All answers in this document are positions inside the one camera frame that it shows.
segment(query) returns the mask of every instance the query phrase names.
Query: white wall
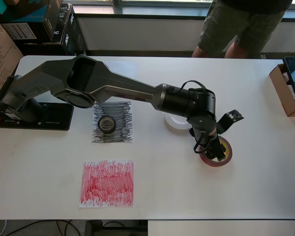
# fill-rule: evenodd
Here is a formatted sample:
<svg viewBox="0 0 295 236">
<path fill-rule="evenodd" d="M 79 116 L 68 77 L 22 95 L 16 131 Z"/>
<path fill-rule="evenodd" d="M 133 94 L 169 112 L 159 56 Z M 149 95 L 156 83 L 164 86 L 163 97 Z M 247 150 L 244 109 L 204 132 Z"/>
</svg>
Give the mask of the white wall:
<svg viewBox="0 0 295 236">
<path fill-rule="evenodd" d="M 204 21 L 79 19 L 89 50 L 193 51 Z M 264 52 L 295 52 L 295 23 L 280 23 Z"/>
</svg>

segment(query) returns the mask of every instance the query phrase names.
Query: shorts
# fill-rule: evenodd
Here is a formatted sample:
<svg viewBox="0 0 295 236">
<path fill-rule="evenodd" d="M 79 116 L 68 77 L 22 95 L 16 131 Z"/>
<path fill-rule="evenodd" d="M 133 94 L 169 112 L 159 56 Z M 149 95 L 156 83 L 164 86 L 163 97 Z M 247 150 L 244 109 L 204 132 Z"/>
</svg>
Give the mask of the shorts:
<svg viewBox="0 0 295 236">
<path fill-rule="evenodd" d="M 270 39 L 285 11 L 255 14 L 213 0 L 198 43 L 211 57 L 221 52 L 236 36 L 235 42 L 249 53 L 258 53 Z"/>
</svg>

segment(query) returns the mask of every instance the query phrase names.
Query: windowsill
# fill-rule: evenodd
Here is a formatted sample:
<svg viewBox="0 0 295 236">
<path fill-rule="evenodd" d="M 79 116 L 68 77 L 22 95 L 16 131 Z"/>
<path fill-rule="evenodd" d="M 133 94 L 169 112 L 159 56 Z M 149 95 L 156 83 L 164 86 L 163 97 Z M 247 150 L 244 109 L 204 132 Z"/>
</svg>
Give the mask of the windowsill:
<svg viewBox="0 0 295 236">
<path fill-rule="evenodd" d="M 81 18 L 204 20 L 208 8 L 74 5 L 74 11 Z M 295 22 L 295 10 L 287 10 L 282 22 Z"/>
</svg>

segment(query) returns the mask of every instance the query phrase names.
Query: black mount plate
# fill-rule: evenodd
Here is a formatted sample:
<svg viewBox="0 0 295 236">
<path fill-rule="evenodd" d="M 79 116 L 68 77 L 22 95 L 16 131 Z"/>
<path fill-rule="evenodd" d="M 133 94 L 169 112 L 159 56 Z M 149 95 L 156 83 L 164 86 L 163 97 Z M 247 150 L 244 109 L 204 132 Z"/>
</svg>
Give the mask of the black mount plate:
<svg viewBox="0 0 295 236">
<path fill-rule="evenodd" d="M 44 110 L 44 117 L 37 123 L 27 123 L 11 119 L 5 114 L 0 116 L 0 128 L 69 130 L 74 107 L 67 103 L 39 103 Z"/>
</svg>

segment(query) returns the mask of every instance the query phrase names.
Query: robotic arm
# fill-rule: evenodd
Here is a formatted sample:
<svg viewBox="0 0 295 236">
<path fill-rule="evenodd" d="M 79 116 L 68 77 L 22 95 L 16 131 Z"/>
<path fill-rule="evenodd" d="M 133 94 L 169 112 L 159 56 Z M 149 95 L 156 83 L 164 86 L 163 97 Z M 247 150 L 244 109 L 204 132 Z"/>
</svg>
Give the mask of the robotic arm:
<svg viewBox="0 0 295 236">
<path fill-rule="evenodd" d="M 167 84 L 156 87 L 115 74 L 101 61 L 80 55 L 70 60 L 46 61 L 25 76 L 7 81 L 0 93 L 0 110 L 12 118 L 34 123 L 43 110 L 34 97 L 50 93 L 73 106 L 90 108 L 112 96 L 151 103 L 159 111 L 186 117 L 196 139 L 194 151 L 206 152 L 209 159 L 225 158 L 218 134 L 243 119 L 236 111 L 225 114 L 217 123 L 215 95 L 197 81 L 200 88 L 188 90 Z"/>
</svg>

